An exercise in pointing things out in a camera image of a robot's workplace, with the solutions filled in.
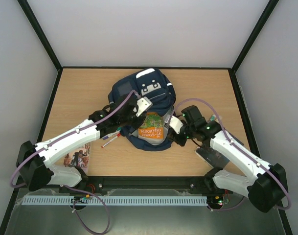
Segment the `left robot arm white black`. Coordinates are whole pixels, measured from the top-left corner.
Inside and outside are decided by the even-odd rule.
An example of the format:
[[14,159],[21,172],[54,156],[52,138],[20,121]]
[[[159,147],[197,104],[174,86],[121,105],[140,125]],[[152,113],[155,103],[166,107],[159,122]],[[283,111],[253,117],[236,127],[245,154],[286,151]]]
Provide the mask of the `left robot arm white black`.
[[63,167],[55,163],[67,153],[115,132],[126,125],[138,128],[152,103],[145,97],[130,97],[126,102],[105,106],[82,123],[47,141],[20,146],[16,167],[29,191],[47,185],[67,185],[83,189],[88,177],[79,166]]

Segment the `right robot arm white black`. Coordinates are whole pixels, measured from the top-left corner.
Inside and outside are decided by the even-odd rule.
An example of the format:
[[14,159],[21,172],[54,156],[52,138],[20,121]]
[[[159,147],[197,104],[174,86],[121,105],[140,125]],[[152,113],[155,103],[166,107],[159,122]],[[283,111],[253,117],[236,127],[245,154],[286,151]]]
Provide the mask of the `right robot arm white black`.
[[165,125],[170,129],[169,139],[180,146],[185,146],[188,139],[196,139],[225,156],[243,173],[237,175],[217,167],[206,175],[208,190],[215,192],[221,188],[238,193],[261,212],[268,212],[287,195],[283,166],[272,165],[250,152],[217,121],[206,121],[195,105],[183,109],[182,116],[183,119],[179,119],[173,114],[167,115]]

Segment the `orange treehouse book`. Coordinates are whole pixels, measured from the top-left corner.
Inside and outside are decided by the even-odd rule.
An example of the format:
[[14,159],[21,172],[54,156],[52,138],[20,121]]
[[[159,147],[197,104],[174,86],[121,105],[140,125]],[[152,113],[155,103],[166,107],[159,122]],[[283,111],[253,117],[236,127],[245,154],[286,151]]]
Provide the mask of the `orange treehouse book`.
[[163,118],[155,112],[148,112],[138,128],[138,138],[152,145],[161,144],[164,141]]

